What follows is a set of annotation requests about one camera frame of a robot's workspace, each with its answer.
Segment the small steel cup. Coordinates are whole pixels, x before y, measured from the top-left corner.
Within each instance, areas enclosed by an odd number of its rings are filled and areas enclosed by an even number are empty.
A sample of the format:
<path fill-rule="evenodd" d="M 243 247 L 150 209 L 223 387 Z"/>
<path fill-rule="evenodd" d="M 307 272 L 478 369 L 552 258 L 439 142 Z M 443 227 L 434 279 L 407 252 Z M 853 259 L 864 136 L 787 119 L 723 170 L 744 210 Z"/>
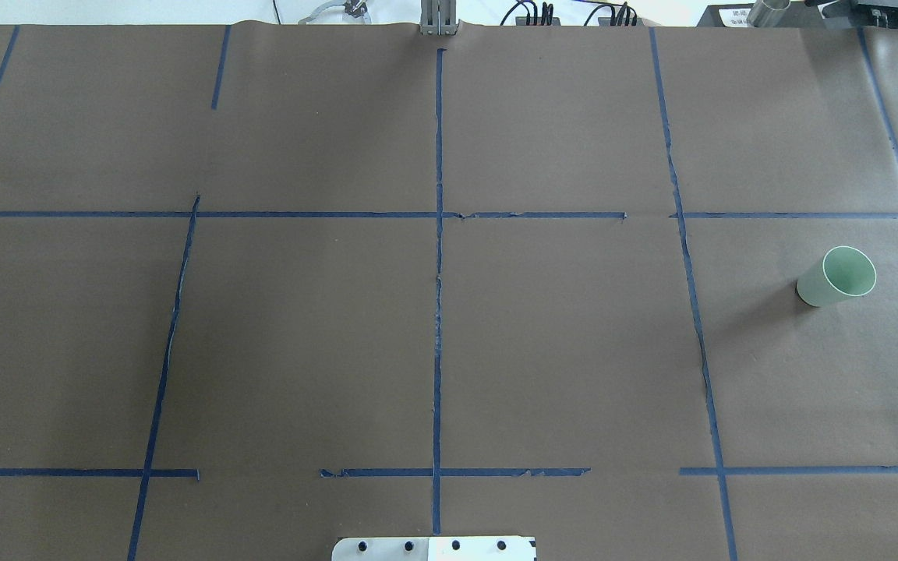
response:
<path fill-rule="evenodd" d="M 746 16 L 749 27 L 773 28 L 780 25 L 791 5 L 789 0 L 758 0 L 753 2 Z"/>

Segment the orange black connector block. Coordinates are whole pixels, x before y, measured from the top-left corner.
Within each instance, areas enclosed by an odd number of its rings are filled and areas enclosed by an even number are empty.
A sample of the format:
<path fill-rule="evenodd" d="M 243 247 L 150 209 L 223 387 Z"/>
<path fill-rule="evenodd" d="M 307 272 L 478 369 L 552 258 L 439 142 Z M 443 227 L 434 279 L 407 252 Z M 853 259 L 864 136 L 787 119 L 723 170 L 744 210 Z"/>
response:
<path fill-rule="evenodd" d="M 546 1 L 517 1 L 510 7 L 501 25 L 514 16 L 514 25 L 520 27 L 559 26 L 560 19 L 555 14 L 555 5 Z"/>
<path fill-rule="evenodd" d="M 608 16 L 597 16 L 596 14 L 602 10 L 608 10 Z M 599 2 L 596 7 L 589 13 L 585 19 L 584 25 L 587 26 L 593 20 L 599 22 L 600 26 L 608 27 L 637 27 L 639 23 L 638 12 L 631 7 L 628 1 L 624 2 Z"/>

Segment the white pedestal column with base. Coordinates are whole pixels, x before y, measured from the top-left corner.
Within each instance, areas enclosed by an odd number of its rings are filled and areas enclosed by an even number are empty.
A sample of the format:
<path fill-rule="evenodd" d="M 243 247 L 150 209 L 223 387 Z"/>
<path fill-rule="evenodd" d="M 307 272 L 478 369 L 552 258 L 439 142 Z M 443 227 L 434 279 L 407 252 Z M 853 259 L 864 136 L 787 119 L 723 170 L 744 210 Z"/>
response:
<path fill-rule="evenodd" d="M 343 538 L 332 560 L 538 560 L 533 537 L 517 535 Z"/>

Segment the light green plastic cup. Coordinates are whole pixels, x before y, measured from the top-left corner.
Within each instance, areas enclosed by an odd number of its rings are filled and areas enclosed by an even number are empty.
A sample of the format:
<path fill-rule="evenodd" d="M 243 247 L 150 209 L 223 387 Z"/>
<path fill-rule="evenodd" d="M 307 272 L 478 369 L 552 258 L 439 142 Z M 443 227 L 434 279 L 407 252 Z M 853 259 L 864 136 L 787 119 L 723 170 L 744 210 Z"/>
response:
<path fill-rule="evenodd" d="M 825 308 L 862 298 L 877 284 L 874 263 L 853 246 L 841 245 L 827 253 L 796 280 L 796 295 L 806 305 Z"/>

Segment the aluminium frame post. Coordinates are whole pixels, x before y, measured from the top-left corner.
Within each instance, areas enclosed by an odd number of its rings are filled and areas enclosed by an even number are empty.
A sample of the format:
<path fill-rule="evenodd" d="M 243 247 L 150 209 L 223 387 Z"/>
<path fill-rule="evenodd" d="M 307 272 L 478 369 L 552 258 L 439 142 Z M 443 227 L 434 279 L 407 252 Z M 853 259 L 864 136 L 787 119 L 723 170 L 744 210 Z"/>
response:
<path fill-rule="evenodd" d="M 458 1 L 421 0 L 419 31 L 422 36 L 446 37 L 458 32 Z"/>

